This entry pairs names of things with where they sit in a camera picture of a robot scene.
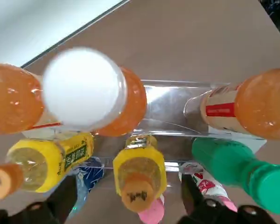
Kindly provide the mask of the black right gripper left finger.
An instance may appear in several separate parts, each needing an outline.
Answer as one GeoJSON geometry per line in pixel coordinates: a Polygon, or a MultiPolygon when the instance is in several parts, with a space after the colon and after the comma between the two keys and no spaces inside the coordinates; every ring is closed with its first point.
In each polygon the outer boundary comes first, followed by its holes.
{"type": "Polygon", "coordinates": [[[14,215],[0,210],[0,224],[63,224],[76,201],[76,177],[69,175],[46,200],[32,203],[14,215]]]}

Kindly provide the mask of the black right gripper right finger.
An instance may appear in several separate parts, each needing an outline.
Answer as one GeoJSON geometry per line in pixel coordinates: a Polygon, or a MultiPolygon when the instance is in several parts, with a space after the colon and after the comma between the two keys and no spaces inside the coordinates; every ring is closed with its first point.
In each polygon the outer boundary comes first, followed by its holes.
{"type": "Polygon", "coordinates": [[[182,201],[187,215],[180,224],[274,224],[275,221],[262,208],[242,205],[232,211],[214,198],[206,198],[199,191],[191,175],[182,174],[182,201]]]}

